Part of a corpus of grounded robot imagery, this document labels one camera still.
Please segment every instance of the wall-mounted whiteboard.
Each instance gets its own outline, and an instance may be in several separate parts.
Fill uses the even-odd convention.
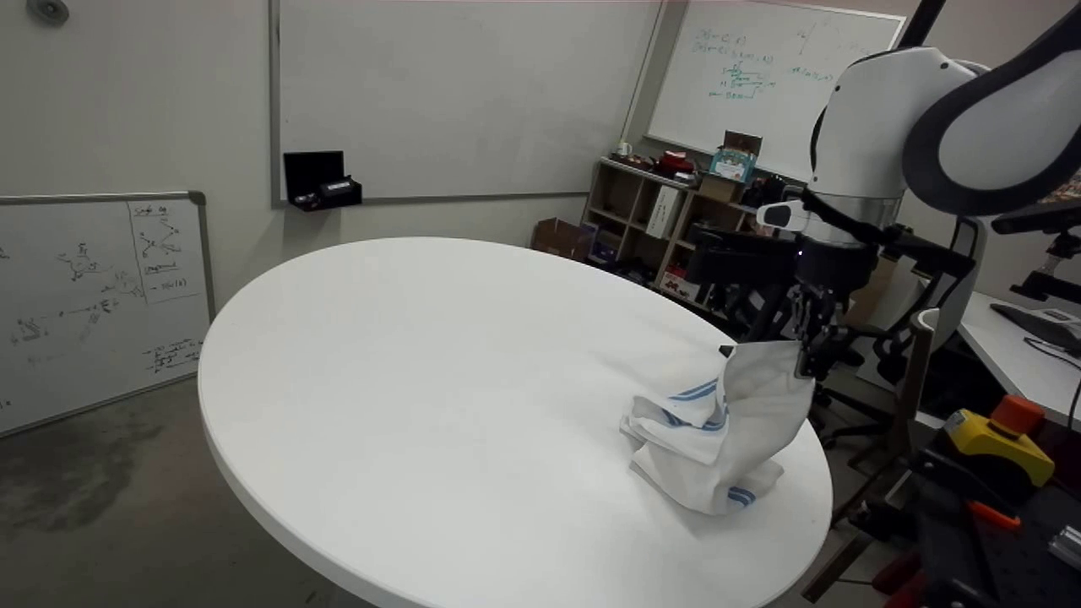
[[[747,0],[692,0],[649,136],[717,153],[763,138],[760,165],[809,180],[809,133],[843,67],[894,49],[906,17]]]
[[[0,433],[195,372],[210,327],[195,199],[0,199]]]
[[[272,0],[275,153],[369,199],[587,192],[658,0]]]

